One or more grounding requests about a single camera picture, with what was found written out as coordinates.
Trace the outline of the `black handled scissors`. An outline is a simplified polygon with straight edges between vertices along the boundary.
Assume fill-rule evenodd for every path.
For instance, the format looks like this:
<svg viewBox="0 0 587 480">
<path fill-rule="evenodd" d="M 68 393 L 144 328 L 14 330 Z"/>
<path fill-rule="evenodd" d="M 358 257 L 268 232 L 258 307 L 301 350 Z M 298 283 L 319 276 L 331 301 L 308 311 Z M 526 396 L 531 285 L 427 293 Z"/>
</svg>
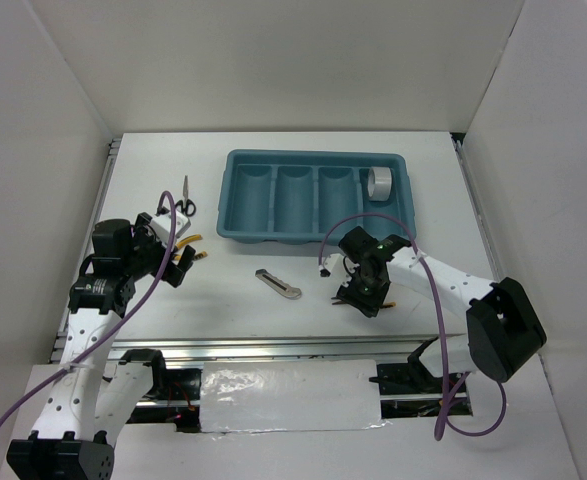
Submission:
<svg viewBox="0 0 587 480">
<path fill-rule="evenodd" d="M 189 181 L 187 175 L 184 176 L 182 198 L 176 203 L 176 209 L 188 218 L 193 217 L 197 212 L 197 207 L 189 195 Z"/>
</svg>

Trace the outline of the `silver utility knife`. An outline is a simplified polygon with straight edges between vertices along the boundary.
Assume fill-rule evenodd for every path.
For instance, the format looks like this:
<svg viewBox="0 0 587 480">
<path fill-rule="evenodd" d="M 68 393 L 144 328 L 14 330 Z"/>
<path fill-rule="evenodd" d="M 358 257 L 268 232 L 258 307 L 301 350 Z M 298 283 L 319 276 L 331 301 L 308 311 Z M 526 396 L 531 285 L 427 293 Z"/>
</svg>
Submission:
<svg viewBox="0 0 587 480">
<path fill-rule="evenodd" d="M 255 277 L 263 281 L 270 288 L 286 299 L 297 300 L 302 296 L 302 291 L 299 288 L 289 285 L 278 277 L 272 275 L 266 269 L 256 270 Z"/>
</svg>

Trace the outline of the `clear tape roll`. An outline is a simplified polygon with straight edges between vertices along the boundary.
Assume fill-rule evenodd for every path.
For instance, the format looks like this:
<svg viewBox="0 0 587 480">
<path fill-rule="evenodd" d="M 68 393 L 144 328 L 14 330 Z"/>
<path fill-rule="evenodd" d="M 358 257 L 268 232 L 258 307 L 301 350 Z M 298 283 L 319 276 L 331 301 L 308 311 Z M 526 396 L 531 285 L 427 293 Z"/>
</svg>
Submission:
<svg viewBox="0 0 587 480">
<path fill-rule="evenodd" d="M 389 167 L 371 167 L 367 175 L 366 193 L 371 202 L 386 202 L 391 198 L 394 185 L 393 171 Z"/>
</svg>

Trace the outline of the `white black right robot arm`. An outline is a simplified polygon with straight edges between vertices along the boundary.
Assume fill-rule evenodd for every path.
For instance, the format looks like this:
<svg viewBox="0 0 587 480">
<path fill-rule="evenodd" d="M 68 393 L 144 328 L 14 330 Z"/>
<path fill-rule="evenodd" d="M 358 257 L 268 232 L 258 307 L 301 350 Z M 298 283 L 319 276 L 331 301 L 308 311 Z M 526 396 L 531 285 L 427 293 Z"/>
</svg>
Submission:
<svg viewBox="0 0 587 480">
<path fill-rule="evenodd" d="M 438 339 L 409 356 L 408 378 L 423 392 L 433 390 L 444 372 L 479 371 L 505 383 L 546 343 L 547 336 L 522 285 L 473 276 L 426 255 L 416 254 L 397 235 L 383 240 L 356 227 L 339 242 L 355 270 L 337 298 L 365 316 L 377 316 L 392 284 L 407 287 L 466 322 L 467 332 L 446 340 L 448 360 Z"/>
</svg>

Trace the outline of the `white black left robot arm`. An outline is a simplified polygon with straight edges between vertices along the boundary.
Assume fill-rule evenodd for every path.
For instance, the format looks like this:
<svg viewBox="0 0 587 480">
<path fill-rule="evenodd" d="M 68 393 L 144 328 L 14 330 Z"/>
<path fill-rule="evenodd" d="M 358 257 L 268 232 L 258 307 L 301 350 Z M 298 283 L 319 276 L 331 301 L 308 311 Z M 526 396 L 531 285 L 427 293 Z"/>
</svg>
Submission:
<svg viewBox="0 0 587 480">
<path fill-rule="evenodd" d="M 61 377 L 52 383 L 43 410 L 25 439 L 11 441 L 7 463 L 20 479 L 109 479 L 115 446 L 143 397 L 157 399 L 169 390 L 163 354 L 132 349 L 105 377 L 113 329 L 128 314 L 135 283 L 150 275 L 178 287 L 193 264 L 176 242 L 189 228 L 182 212 L 162 207 L 141 213 L 135 222 L 97 223 L 93 252 L 83 262 L 69 295 L 67 339 Z"/>
</svg>

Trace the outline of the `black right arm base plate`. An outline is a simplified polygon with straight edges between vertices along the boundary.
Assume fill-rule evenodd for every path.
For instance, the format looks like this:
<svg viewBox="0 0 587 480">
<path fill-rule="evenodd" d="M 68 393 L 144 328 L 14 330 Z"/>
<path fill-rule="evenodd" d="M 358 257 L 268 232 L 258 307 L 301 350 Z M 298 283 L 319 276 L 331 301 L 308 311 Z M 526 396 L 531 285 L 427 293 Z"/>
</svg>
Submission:
<svg viewBox="0 0 587 480">
<path fill-rule="evenodd" d="M 377 375 L 369 381 L 378 385 L 381 395 L 442 394 L 442 377 L 434 377 L 419 361 L 433 343 L 438 343 L 437 337 L 420 345 L 404 363 L 378 364 Z"/>
</svg>

